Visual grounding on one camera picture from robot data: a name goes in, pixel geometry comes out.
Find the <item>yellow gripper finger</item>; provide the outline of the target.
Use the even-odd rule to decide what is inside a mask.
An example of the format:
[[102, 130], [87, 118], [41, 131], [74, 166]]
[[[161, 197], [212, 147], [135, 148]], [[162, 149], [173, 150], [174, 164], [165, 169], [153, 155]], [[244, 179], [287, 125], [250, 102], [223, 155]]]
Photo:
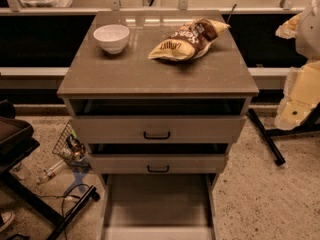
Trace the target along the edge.
[[296, 14], [295, 16], [291, 17], [289, 20], [284, 22], [282, 25], [278, 27], [278, 29], [275, 32], [275, 35], [284, 39], [295, 38], [297, 35], [301, 16], [301, 13]]

